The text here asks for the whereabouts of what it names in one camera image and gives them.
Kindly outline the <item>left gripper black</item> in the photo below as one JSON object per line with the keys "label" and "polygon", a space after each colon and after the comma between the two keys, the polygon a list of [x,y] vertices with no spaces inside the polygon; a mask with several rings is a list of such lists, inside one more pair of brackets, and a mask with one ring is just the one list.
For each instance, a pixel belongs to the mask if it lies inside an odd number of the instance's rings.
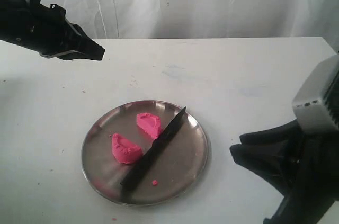
{"label": "left gripper black", "polygon": [[101,61],[105,49],[68,22],[65,13],[58,5],[30,8],[25,0],[1,0],[1,40],[45,58]]}

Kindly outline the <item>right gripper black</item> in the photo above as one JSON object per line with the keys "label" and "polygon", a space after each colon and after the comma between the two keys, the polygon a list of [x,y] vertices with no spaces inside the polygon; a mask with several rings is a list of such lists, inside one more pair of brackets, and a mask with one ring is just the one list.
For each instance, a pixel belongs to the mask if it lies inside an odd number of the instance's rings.
{"label": "right gripper black", "polygon": [[291,189],[276,213],[264,223],[318,223],[338,200],[338,133],[308,139],[299,166],[289,144],[303,135],[299,123],[293,120],[276,128],[242,134],[240,144],[230,147],[236,164],[277,190]]}

